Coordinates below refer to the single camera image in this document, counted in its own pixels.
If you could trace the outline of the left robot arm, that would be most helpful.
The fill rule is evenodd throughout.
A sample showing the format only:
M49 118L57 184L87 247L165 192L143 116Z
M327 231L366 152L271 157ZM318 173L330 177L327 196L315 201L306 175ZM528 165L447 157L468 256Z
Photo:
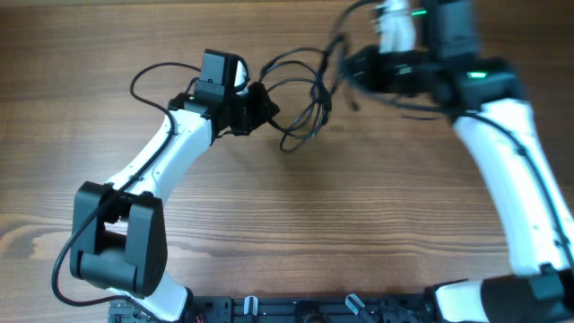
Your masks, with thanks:
M72 235L52 273L55 296L65 258L72 277L110 291L152 322L196 322L194 295L167 273L164 206L194 161L224 135L249 135L278 112L261 83L249 81L243 57L207 49L199 76L159 106L165 119L153 138L103 184L85 182L74 197Z

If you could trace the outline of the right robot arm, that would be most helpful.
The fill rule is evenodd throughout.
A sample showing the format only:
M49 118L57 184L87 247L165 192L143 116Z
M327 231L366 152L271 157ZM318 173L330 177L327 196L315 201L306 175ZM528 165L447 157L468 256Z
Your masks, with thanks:
M573 316L573 218L510 64L482 57L469 1L375 3L378 45L341 55L341 75L389 105L428 93L474 158L505 232L511 273L434 285L421 322L559 322Z

